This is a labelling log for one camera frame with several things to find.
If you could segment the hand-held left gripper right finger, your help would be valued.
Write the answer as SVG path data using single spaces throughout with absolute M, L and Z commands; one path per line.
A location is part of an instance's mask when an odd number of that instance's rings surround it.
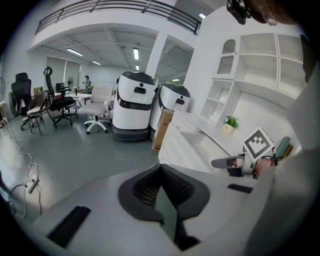
M 249 256 L 250 241 L 266 206 L 272 174 L 258 180 L 161 166 L 168 179 L 186 186 L 177 206 L 182 256 Z

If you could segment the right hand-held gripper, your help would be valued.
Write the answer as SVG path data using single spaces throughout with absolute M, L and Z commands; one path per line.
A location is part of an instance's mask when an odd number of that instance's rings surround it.
M 275 144 L 261 127 L 257 127 L 243 142 L 243 155 L 213 159 L 211 165 L 215 168 L 227 169 L 232 177 L 252 176 L 259 160 L 267 153 L 275 152 Z M 243 158 L 241 168 L 232 168 L 232 159 Z

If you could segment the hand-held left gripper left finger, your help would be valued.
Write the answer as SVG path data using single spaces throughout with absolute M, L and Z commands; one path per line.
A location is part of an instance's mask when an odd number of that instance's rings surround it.
M 128 214 L 118 199 L 126 180 L 148 171 L 136 168 L 91 181 L 56 202 L 33 226 L 47 237 L 77 206 L 90 209 L 66 246 L 79 256 L 175 256 L 180 249 L 161 228 L 160 223 L 138 220 Z

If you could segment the person's right forearm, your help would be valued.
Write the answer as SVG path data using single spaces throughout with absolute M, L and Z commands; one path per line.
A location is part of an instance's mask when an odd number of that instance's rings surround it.
M 258 179 L 263 172 L 265 172 L 268 168 L 274 166 L 274 159 L 269 157 L 263 157 L 259 161 L 256 162 L 252 175 L 254 179 Z

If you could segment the small potted flower plant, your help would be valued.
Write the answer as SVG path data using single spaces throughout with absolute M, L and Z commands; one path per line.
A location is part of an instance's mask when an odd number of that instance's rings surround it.
M 227 115 L 224 119 L 224 124 L 221 129 L 224 132 L 232 135 L 238 126 L 239 126 L 239 119 L 232 115 Z

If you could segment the yellow brown box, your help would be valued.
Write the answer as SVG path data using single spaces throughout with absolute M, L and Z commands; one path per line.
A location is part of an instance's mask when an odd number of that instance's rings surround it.
M 286 150 L 284 151 L 282 157 L 287 158 L 290 155 L 290 153 L 292 152 L 293 148 L 294 148 L 293 145 L 291 143 L 289 143 Z

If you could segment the person's grey shirt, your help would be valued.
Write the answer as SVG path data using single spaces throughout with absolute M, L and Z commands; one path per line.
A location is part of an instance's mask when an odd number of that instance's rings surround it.
M 303 223 L 320 192 L 320 63 L 288 112 L 301 150 L 282 160 L 265 207 L 245 248 L 246 256 L 266 256 Z

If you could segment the brown cardboard box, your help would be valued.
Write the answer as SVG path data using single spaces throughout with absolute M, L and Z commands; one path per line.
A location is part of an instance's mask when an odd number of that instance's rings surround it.
M 161 149 L 163 139 L 165 137 L 169 123 L 172 120 L 174 111 L 163 109 L 152 140 L 152 150 L 159 151 Z

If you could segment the white black mobile robot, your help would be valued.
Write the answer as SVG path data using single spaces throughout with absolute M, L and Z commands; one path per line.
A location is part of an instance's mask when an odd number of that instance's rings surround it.
M 120 141 L 147 139 L 155 83 L 144 72 L 123 72 L 114 94 L 112 132 Z
M 149 119 L 149 139 L 152 141 L 162 110 L 186 112 L 191 99 L 190 92 L 184 86 L 164 83 L 154 90 Z

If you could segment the white office chair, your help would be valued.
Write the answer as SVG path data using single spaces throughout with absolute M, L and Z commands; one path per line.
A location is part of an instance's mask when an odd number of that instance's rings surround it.
M 86 127 L 86 134 L 89 135 L 94 127 L 100 127 L 105 133 L 108 133 L 108 127 L 111 126 L 113 120 L 113 88 L 108 84 L 95 85 L 90 103 L 86 103 L 79 109 L 80 114 L 90 116 L 83 124 Z

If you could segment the black mesh office chair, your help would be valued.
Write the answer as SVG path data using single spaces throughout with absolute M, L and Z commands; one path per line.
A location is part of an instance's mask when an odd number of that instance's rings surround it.
M 70 107 L 75 105 L 76 101 L 72 97 L 66 96 L 66 92 L 71 91 L 71 89 L 68 87 L 61 87 L 58 91 L 59 98 L 56 98 L 55 90 L 51 82 L 52 73 L 53 73 L 53 70 L 50 66 L 47 66 L 43 72 L 46 86 L 47 86 L 47 91 L 48 91 L 48 98 L 49 98 L 48 109 L 51 112 L 59 111 L 60 115 L 55 117 L 51 117 L 51 115 L 49 115 L 49 117 L 51 118 L 53 122 L 53 127 L 55 129 L 58 128 L 58 123 L 61 120 L 68 121 L 68 123 L 72 126 L 73 121 L 70 119 L 70 117 L 75 116 L 77 119 L 79 118 L 76 112 L 70 112 Z

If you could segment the brown chair with white cushion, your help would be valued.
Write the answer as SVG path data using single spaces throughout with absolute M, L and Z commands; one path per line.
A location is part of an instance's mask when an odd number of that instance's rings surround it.
M 43 114 L 49 113 L 48 100 L 49 93 L 47 91 L 41 91 L 31 99 L 28 111 L 26 112 L 26 117 L 23 119 L 23 123 L 20 126 L 22 131 L 24 130 L 24 126 L 28 124 L 31 134 L 33 133 L 32 128 L 37 127 L 40 135 L 42 135 L 40 123 L 45 125 Z

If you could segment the black high-back chair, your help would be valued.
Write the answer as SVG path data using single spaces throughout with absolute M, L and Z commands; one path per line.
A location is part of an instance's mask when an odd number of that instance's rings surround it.
M 15 75 L 15 82 L 11 84 L 11 89 L 15 99 L 15 109 L 21 116 L 26 116 L 29 105 L 32 100 L 31 96 L 32 81 L 26 72 Z

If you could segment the black balcony railing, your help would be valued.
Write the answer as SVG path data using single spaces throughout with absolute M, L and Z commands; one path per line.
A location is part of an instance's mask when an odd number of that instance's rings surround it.
M 198 34 L 201 21 L 185 11 L 158 0 L 81 0 L 64 6 L 42 18 L 36 33 L 71 16 L 105 10 L 126 10 L 150 14 L 172 22 L 194 35 Z

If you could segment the white wall shelf unit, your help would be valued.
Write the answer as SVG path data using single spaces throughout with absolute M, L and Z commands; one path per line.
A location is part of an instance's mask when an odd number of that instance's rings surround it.
M 206 134 L 229 156 L 241 154 L 244 140 L 261 127 L 275 152 L 282 138 L 290 137 L 295 155 L 301 146 L 286 113 L 305 86 L 300 36 L 242 35 L 224 43 L 200 112 L 176 111 L 170 124 L 180 132 Z M 233 134 L 222 130 L 227 115 L 239 120 Z

